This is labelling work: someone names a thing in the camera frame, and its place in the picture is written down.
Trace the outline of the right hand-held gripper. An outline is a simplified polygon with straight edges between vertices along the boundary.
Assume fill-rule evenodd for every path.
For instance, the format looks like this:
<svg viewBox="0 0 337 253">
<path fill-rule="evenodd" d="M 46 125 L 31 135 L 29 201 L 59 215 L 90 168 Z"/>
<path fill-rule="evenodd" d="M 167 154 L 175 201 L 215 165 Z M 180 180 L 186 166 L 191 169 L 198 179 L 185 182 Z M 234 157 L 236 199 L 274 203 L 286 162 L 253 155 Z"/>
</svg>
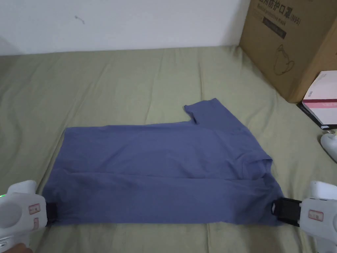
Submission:
<svg viewBox="0 0 337 253">
<path fill-rule="evenodd" d="M 337 186 L 312 181 L 308 198 L 278 198 L 271 212 L 278 221 L 299 227 L 315 238 L 317 252 L 337 252 Z"/>
</svg>

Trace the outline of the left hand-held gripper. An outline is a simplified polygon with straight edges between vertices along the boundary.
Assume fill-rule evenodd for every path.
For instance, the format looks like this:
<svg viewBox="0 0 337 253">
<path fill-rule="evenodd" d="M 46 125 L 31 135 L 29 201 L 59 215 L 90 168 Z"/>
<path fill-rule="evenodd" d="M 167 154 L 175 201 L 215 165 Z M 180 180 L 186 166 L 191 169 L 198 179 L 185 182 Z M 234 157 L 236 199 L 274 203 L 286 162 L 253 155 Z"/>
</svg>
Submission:
<svg viewBox="0 0 337 253">
<path fill-rule="evenodd" d="M 37 184 L 27 180 L 11 185 L 0 196 L 0 252 L 17 244 L 30 245 L 30 235 L 55 223 L 56 203 L 48 203 L 36 193 Z"/>
</svg>

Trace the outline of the person's left hand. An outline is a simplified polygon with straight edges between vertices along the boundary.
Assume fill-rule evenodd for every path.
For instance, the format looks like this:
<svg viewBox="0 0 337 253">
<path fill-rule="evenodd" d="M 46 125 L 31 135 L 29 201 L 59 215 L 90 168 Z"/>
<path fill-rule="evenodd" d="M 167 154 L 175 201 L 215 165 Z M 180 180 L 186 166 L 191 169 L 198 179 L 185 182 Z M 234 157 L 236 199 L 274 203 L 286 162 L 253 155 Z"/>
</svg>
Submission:
<svg viewBox="0 0 337 253">
<path fill-rule="evenodd" d="M 4 253 L 33 253 L 33 251 L 25 244 L 19 243 L 16 244 L 14 247 L 4 251 Z"/>
</svg>

